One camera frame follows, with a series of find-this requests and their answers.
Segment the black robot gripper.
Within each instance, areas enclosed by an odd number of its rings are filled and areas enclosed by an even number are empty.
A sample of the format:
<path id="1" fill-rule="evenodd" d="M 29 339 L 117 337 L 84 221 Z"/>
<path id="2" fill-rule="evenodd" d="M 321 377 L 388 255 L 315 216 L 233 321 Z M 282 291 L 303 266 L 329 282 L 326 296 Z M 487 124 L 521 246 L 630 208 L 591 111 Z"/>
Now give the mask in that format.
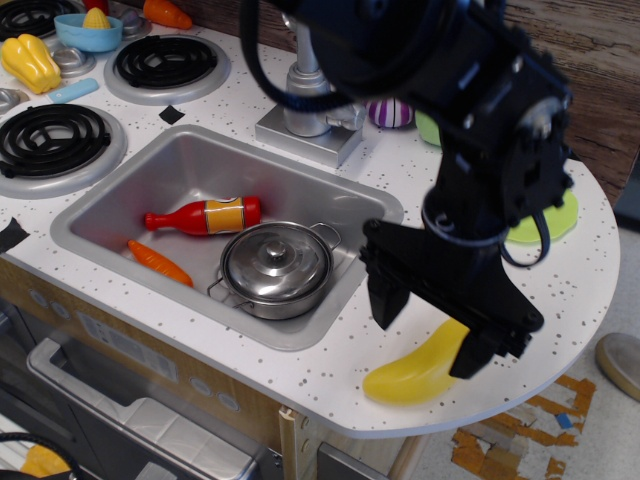
<path id="1" fill-rule="evenodd" d="M 520 357 L 542 314 L 504 269 L 508 229 L 542 206 L 527 196 L 536 172 L 517 173 L 458 149 L 444 151 L 427 193 L 421 229 L 371 219 L 363 226 L 361 259 L 371 311 L 387 330 L 415 294 L 467 326 L 449 375 L 471 379 L 495 357 Z"/>

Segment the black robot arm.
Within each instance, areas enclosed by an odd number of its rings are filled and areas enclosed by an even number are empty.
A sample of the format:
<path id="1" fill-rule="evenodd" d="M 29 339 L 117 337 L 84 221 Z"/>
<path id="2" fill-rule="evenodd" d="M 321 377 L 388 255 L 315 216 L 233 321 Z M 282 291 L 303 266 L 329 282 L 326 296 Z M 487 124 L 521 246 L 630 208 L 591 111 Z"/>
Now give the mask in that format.
<path id="1" fill-rule="evenodd" d="M 442 160 L 422 207 L 423 227 L 364 224 L 361 251 L 373 316 L 389 326 L 417 295 L 468 328 L 452 364 L 468 379 L 494 356 L 519 356 L 544 322 L 505 273 L 509 230 L 531 218 L 550 247 L 544 212 L 571 186 L 564 141 L 572 95 L 552 57 L 508 27 L 490 1 L 281 1 L 309 27 L 333 91 L 285 92 L 258 55 L 259 3 L 240 5 L 247 65 L 263 91 L 316 113 L 397 98 L 440 131 Z"/>

